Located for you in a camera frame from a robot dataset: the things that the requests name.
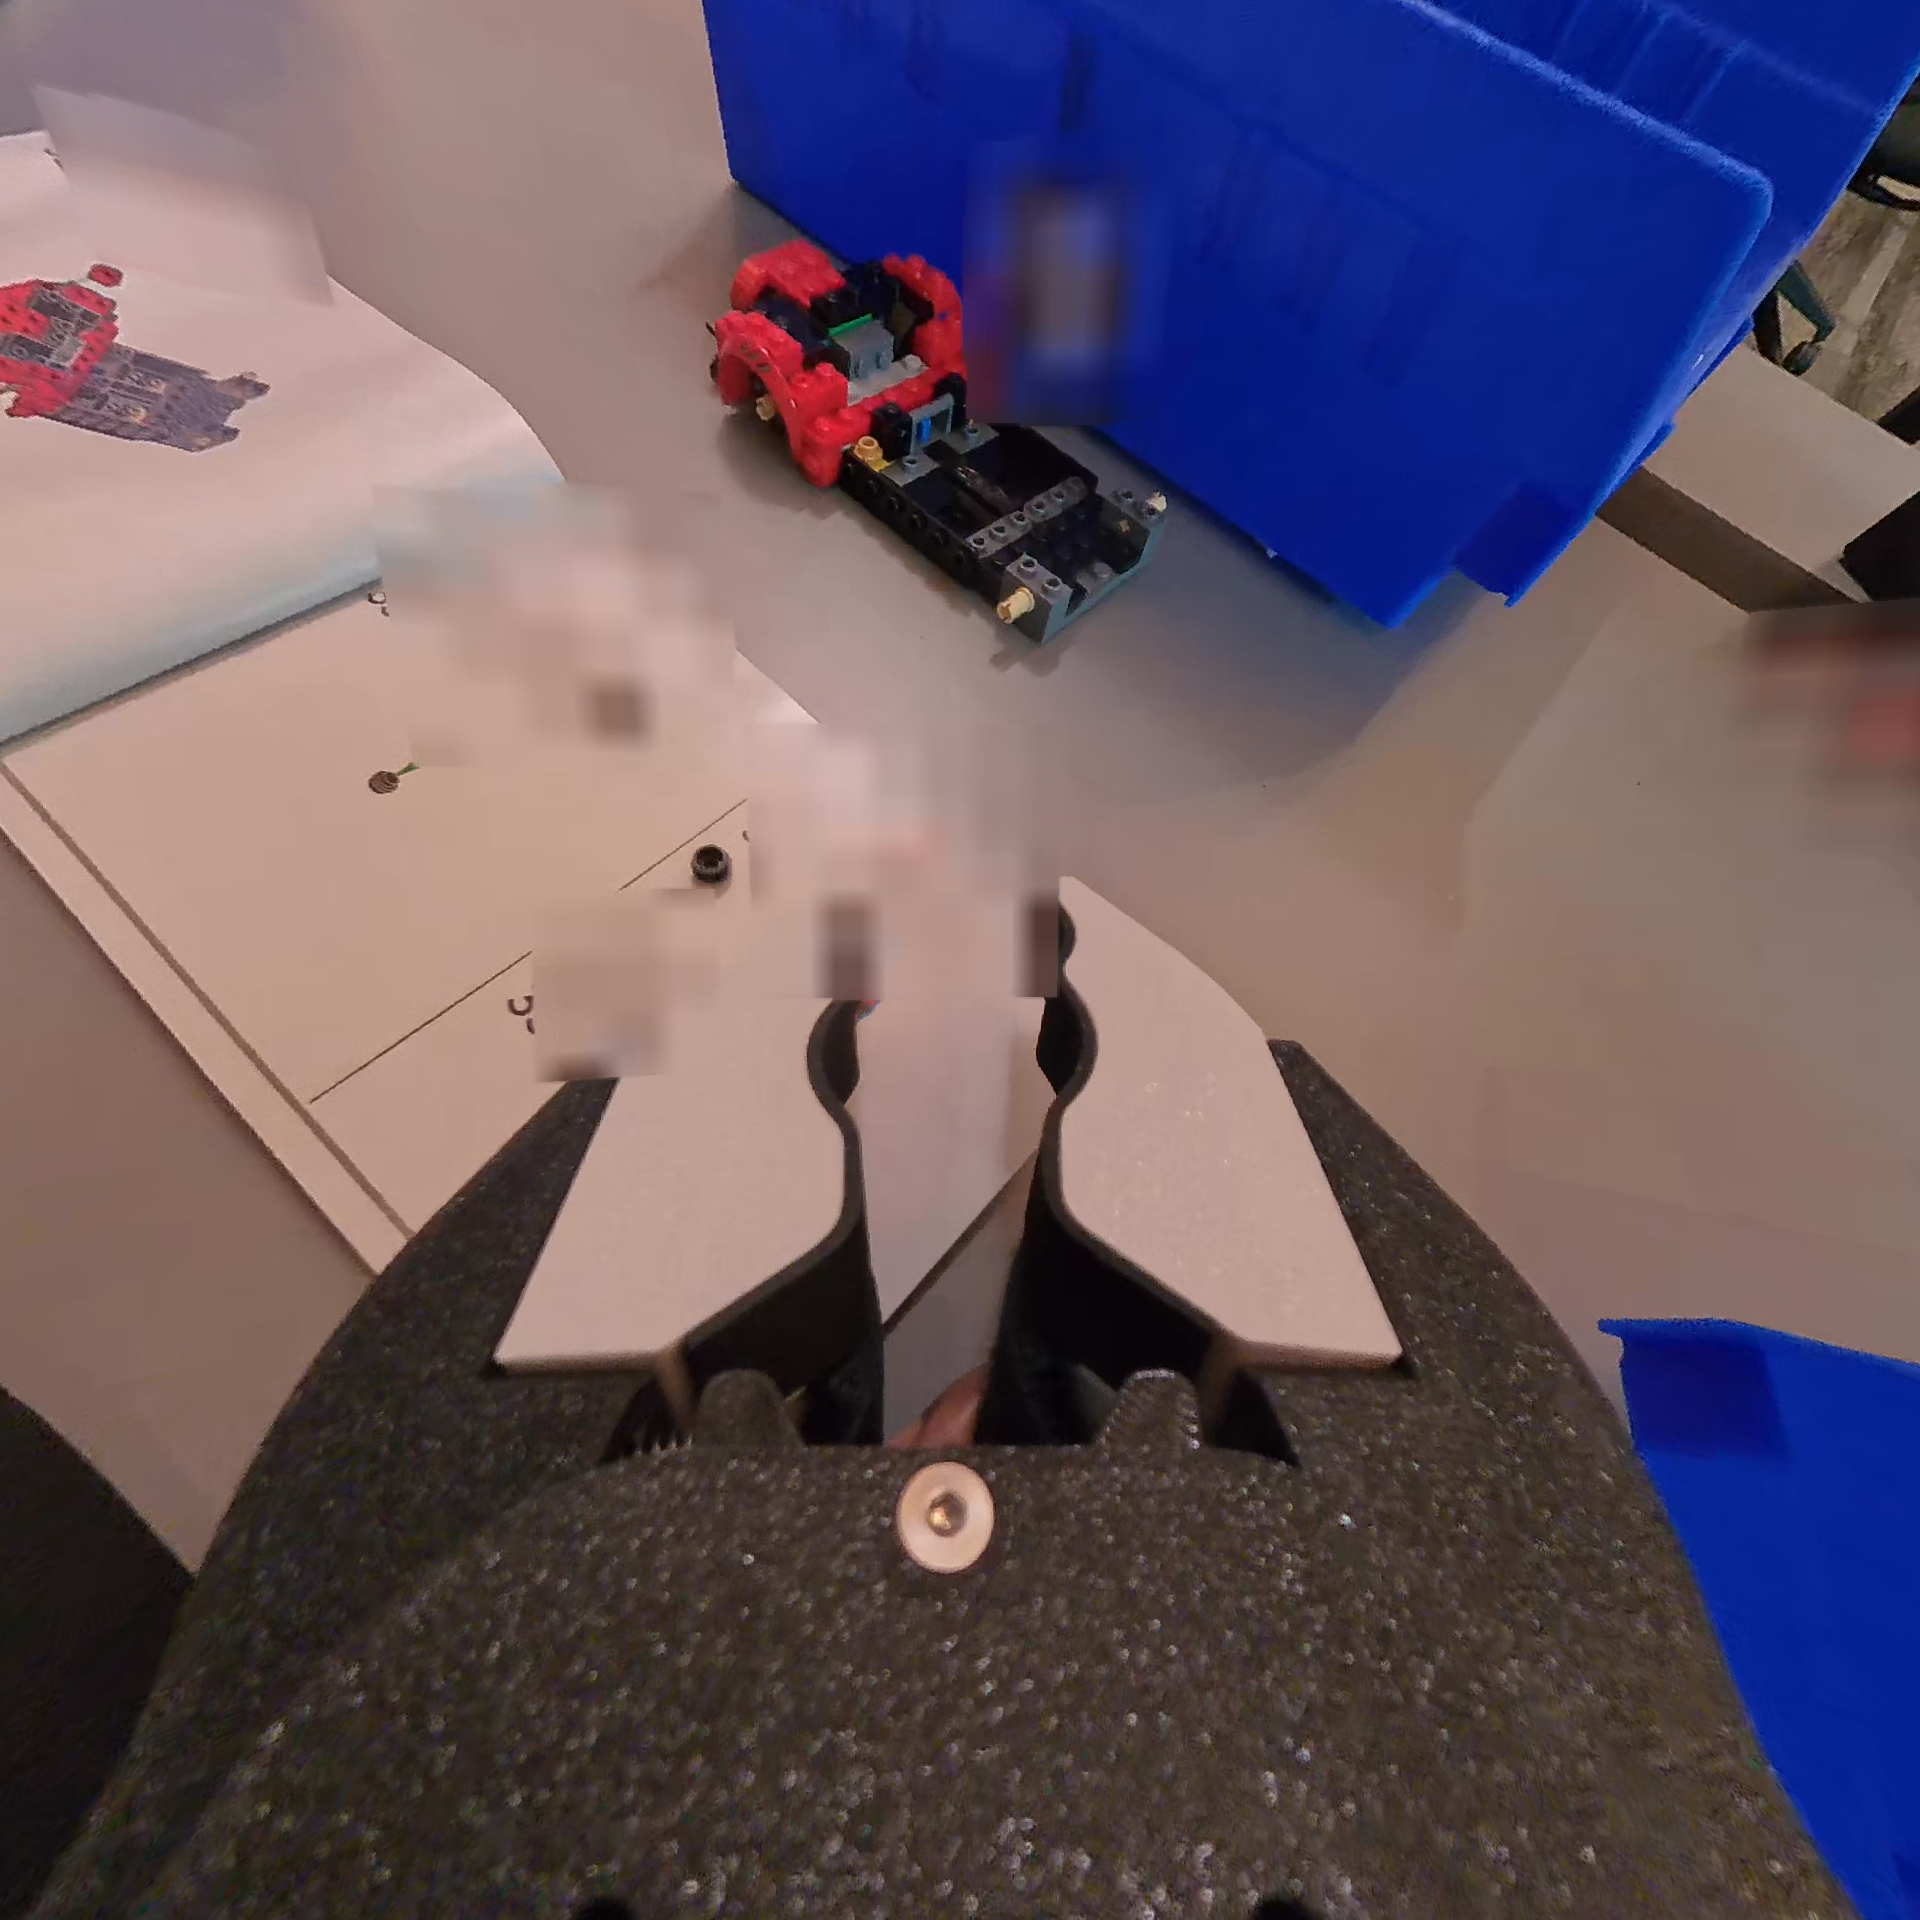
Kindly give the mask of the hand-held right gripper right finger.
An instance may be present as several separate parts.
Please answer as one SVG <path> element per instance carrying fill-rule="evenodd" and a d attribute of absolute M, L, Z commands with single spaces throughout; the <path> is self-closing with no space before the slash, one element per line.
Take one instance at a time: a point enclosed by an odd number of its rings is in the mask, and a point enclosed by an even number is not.
<path fill-rule="evenodd" d="M 1217 1413 L 1259 1372 L 1407 1358 L 1262 1022 L 1078 877 L 1043 1025 L 1035 1324 L 1119 1386 L 1169 1372 Z"/>

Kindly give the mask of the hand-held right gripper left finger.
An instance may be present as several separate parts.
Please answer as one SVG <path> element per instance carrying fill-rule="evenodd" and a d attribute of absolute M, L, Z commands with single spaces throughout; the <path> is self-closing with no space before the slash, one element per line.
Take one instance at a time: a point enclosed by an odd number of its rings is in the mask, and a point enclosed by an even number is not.
<path fill-rule="evenodd" d="M 498 1337 L 508 1375 L 681 1361 L 691 1337 L 821 1246 L 846 1137 L 815 1088 L 821 999 L 691 1016 L 661 1076 L 618 1080 Z"/>

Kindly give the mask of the red and black lego car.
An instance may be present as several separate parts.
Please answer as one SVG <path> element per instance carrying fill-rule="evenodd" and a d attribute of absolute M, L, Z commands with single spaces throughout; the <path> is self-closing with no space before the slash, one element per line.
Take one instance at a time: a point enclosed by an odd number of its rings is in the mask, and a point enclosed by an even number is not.
<path fill-rule="evenodd" d="M 1164 491 L 1103 490 L 1047 431 L 975 412 L 962 292 L 924 255 L 838 265 L 782 243 L 740 262 L 709 331 L 728 408 L 1035 646 L 1163 544 Z"/>

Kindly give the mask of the lego instruction booklet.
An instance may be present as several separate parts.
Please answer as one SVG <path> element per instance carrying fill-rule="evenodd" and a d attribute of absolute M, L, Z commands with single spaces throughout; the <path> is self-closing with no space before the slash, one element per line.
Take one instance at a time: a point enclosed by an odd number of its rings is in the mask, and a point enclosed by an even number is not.
<path fill-rule="evenodd" d="M 426 772 L 372 482 L 556 482 L 481 376 L 336 286 L 112 280 L 3 139 L 3 837 L 367 1264 L 556 1095 L 542 884 L 748 901 L 719 764 Z M 734 854 L 728 887 L 690 855 Z"/>

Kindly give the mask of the person's right hand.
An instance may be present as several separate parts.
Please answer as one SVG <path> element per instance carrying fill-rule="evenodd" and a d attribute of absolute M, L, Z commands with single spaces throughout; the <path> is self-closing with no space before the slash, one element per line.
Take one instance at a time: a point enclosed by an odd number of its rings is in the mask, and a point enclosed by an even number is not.
<path fill-rule="evenodd" d="M 962 1450 L 975 1444 L 989 1372 L 951 1380 L 913 1423 L 887 1437 L 894 1450 Z"/>

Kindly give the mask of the black rounded object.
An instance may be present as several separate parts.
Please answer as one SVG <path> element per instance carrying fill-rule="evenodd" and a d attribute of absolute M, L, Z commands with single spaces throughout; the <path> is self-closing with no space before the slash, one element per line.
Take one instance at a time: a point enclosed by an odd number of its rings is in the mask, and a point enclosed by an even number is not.
<path fill-rule="evenodd" d="M 80 1834 L 193 1575 L 37 1408 L 3 1397 L 3 1917 Z"/>

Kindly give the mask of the blue divided storage bin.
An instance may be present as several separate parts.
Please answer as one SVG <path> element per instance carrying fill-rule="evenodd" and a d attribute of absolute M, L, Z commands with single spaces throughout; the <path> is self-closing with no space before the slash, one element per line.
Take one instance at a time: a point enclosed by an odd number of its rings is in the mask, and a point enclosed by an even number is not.
<path fill-rule="evenodd" d="M 970 407 L 1092 424 L 1335 598 L 1518 602 L 1748 336 L 1916 5 L 706 5 L 734 181 L 959 285 Z"/>

